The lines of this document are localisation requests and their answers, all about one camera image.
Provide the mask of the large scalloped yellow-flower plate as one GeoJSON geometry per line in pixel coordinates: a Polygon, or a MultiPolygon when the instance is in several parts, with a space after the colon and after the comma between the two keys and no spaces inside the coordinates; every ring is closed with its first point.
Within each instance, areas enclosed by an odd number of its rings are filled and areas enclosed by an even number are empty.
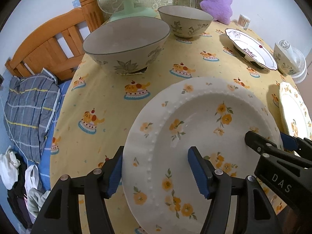
{"type": "Polygon", "coordinates": [[[279,108],[285,132],[294,137],[311,140],[311,119],[300,95],[290,83],[279,86],[279,108]]]}

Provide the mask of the beaded yellow-flower plate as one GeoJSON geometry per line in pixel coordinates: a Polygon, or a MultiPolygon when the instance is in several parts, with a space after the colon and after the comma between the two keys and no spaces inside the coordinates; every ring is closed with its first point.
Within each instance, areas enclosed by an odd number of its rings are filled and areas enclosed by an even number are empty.
{"type": "Polygon", "coordinates": [[[255,170],[259,155],[246,146],[253,131],[282,148],[269,110],[249,90],[225,80],[191,78],[154,97],[130,100],[133,119],[122,183],[131,213],[145,233],[199,233],[210,202],[197,188],[188,149],[232,177],[255,170]]]}

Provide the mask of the large green-floral bowl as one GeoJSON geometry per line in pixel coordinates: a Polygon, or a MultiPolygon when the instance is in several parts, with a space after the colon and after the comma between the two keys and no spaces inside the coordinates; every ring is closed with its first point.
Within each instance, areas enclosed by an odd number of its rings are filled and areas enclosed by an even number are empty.
{"type": "Polygon", "coordinates": [[[273,57],[277,63],[278,70],[285,75],[294,75],[299,72],[295,61],[294,52],[287,40],[280,40],[275,43],[273,57]]]}

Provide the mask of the red-pattern white plate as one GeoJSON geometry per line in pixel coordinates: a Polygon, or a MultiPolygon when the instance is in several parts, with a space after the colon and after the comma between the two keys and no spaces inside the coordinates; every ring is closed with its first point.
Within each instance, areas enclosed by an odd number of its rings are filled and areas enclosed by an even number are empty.
{"type": "Polygon", "coordinates": [[[225,34],[249,63],[266,70],[278,69],[272,54],[253,37],[234,28],[227,28],[225,34]]]}

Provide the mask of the pile of clothes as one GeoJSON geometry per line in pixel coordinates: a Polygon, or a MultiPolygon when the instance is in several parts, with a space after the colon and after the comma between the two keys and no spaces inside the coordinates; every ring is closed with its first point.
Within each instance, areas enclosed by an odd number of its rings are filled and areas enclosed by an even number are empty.
{"type": "Polygon", "coordinates": [[[12,189],[5,192],[7,195],[6,200],[19,224],[24,229],[31,229],[33,226],[31,221],[33,216],[27,210],[27,194],[24,187],[27,164],[25,163],[23,157],[16,151],[13,151],[13,155],[20,162],[18,167],[19,174],[17,181],[14,183],[12,189]]]}

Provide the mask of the white standing fan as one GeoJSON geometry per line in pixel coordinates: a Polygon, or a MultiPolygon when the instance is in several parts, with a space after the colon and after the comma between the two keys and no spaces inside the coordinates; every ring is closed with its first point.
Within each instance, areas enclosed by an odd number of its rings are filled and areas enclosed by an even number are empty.
{"type": "Polygon", "coordinates": [[[294,56],[295,56],[294,59],[295,59],[296,64],[299,68],[299,72],[297,72],[294,75],[291,75],[291,77],[292,77],[293,81],[295,82],[295,84],[299,84],[299,83],[303,82],[307,76],[306,60],[305,60],[304,55],[302,54],[302,52],[299,49],[292,47],[292,50],[294,52],[294,56]]]}

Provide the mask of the yellow cartoon tablecloth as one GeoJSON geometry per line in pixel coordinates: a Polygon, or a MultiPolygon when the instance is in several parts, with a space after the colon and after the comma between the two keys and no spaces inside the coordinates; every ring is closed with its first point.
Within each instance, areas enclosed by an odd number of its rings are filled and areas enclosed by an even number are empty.
{"type": "MultiPolygon", "coordinates": [[[[84,56],[54,130],[51,184],[63,174],[86,175],[114,156],[125,144],[134,122],[124,113],[130,100],[154,97],[191,78],[222,79],[249,90],[266,106],[280,129],[279,86],[284,81],[293,83],[293,79],[245,62],[225,29],[225,25],[213,22],[204,33],[190,39],[170,35],[155,63],[142,74],[113,74],[84,56]]],[[[122,186],[105,203],[116,233],[145,233],[131,213],[122,186]]]]}

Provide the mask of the grey plaid blanket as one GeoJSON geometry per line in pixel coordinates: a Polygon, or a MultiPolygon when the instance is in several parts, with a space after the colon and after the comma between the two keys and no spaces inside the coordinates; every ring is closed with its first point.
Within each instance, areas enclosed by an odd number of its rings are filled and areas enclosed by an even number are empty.
{"type": "Polygon", "coordinates": [[[61,97],[58,79],[43,68],[28,78],[12,77],[8,90],[6,131],[27,160],[40,163],[61,97]]]}

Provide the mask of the cotton swab container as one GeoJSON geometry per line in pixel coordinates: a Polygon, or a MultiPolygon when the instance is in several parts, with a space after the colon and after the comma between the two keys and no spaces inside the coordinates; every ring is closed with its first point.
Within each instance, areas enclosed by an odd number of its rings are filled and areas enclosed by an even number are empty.
{"type": "Polygon", "coordinates": [[[251,19],[247,16],[240,14],[238,18],[238,25],[242,27],[243,29],[247,30],[249,27],[251,19]]]}

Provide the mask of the small leaf-pattern bowl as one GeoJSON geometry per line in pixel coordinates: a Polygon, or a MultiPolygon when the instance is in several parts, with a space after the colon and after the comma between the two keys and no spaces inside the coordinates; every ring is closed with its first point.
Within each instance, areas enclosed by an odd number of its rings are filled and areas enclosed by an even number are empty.
{"type": "Polygon", "coordinates": [[[207,12],[187,6],[162,6],[158,12],[175,36],[186,39],[204,33],[214,20],[207,12]]]}

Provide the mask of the purple plush toy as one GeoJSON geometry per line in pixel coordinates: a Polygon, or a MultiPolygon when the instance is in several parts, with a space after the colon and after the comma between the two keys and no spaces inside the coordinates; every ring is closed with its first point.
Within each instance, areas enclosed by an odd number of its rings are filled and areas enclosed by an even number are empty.
{"type": "Polygon", "coordinates": [[[202,0],[199,5],[200,8],[210,14],[214,21],[219,21],[225,25],[229,25],[233,11],[231,4],[233,0],[202,0]]]}

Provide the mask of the medium leaf-pattern bowl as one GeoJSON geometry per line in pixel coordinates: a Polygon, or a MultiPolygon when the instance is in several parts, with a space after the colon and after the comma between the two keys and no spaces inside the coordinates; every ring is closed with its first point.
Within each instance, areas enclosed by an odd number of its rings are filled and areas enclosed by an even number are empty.
{"type": "Polygon", "coordinates": [[[118,19],[91,32],[83,50],[107,72],[135,74],[157,60],[169,35],[170,27],[161,19],[118,19]]]}

